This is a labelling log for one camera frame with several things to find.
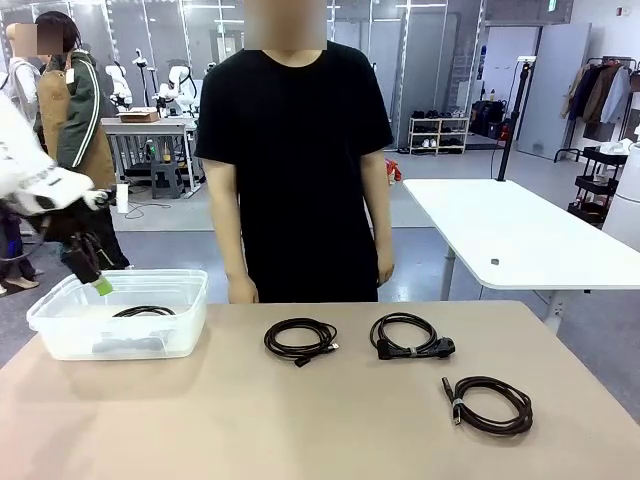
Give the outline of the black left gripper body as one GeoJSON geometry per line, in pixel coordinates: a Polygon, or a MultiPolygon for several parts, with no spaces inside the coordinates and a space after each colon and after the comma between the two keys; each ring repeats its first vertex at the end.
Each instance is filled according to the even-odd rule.
{"type": "Polygon", "coordinates": [[[44,241],[67,244],[79,234],[94,233],[100,211],[92,210],[85,202],[74,202],[62,210],[45,215],[44,241]]]}

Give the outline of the person's right hand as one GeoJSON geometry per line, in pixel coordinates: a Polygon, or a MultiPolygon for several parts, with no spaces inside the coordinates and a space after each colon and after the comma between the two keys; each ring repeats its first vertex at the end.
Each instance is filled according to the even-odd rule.
{"type": "Polygon", "coordinates": [[[230,304],[255,304],[259,302],[257,287],[247,274],[228,275],[227,281],[230,304]]]}

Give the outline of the person's left hand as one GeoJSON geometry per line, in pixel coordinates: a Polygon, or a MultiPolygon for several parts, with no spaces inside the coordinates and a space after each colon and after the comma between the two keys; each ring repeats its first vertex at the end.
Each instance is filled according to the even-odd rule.
{"type": "Polygon", "coordinates": [[[377,249],[378,286],[387,283],[394,272],[394,254],[391,247],[377,249]]]}

